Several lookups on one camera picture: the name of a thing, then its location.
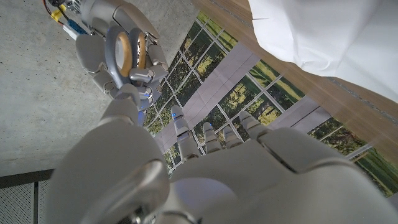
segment wire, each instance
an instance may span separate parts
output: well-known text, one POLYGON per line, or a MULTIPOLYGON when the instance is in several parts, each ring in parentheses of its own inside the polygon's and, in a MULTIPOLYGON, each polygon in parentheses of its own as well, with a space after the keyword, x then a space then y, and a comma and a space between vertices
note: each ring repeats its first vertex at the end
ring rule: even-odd
MULTIPOLYGON (((50 9, 49 9, 49 7, 47 6, 47 4, 45 3, 45 0, 43 0, 43 5, 44 5, 44 8, 45 8, 45 10, 49 13, 49 15, 51 16, 51 11, 50 11, 50 9)), ((60 22, 60 21, 57 21, 61 26, 63 26, 63 22, 60 22)))
POLYGON ((58 9, 61 11, 62 15, 64 16, 64 18, 67 19, 67 21, 69 21, 69 18, 67 17, 67 15, 63 12, 63 10, 61 9, 60 6, 58 6, 58 9))

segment white cloth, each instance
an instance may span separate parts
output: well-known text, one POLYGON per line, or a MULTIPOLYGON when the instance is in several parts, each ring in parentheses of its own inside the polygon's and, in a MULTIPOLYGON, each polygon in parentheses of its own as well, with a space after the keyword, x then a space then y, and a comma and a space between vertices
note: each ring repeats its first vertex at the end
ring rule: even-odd
POLYGON ((398 1, 249 0, 259 45, 398 102, 398 1))

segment concrete wall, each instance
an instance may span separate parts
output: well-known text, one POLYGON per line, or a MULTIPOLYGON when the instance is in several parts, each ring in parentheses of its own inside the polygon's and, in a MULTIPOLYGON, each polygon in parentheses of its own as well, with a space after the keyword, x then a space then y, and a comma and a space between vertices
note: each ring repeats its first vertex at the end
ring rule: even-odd
MULTIPOLYGON (((197 10, 185 0, 131 2, 158 29, 171 62, 197 10)), ((56 168, 109 99, 41 1, 0 1, 0 43, 0 176, 56 168)))

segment metal grate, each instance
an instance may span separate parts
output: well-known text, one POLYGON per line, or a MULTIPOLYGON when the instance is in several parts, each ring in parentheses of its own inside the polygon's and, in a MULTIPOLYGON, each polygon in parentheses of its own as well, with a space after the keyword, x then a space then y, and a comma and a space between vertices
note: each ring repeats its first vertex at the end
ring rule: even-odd
POLYGON ((33 223, 34 184, 0 189, 0 223, 33 223))
POLYGON ((39 191, 38 191, 38 213, 37 213, 37 221, 39 224, 44 224, 44 215, 45 215, 45 202, 47 200, 47 190, 49 189, 50 180, 40 181, 39 182, 39 191))

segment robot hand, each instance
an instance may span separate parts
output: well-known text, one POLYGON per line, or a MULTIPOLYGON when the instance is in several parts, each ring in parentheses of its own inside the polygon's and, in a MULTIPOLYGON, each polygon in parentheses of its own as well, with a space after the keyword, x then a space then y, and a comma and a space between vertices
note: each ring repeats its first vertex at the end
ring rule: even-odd
POLYGON ((123 0, 56 1, 62 3, 90 30, 76 35, 76 51, 96 85, 114 98, 124 84, 133 84, 141 99, 139 111, 145 111, 161 95, 160 82, 168 74, 159 34, 149 20, 123 0))
POLYGON ((271 131, 243 111, 250 135, 224 128, 225 149, 203 125, 198 156, 181 108, 172 107, 182 164, 170 180, 152 136, 138 127, 139 93, 120 88, 98 127, 50 181, 47 223, 396 223, 398 213, 337 151, 293 129, 271 131))

